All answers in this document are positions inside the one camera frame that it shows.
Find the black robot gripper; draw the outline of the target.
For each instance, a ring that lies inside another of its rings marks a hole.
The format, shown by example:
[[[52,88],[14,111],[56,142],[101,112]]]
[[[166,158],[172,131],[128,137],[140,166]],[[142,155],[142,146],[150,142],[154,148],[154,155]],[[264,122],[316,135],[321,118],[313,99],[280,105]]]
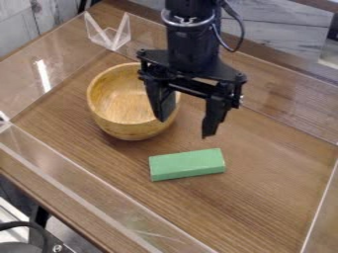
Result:
[[[237,108],[245,75],[221,62],[219,20],[164,19],[166,49],[140,49],[138,70],[156,119],[164,122],[175,109],[175,92],[205,100],[201,137],[216,133],[231,108]]]

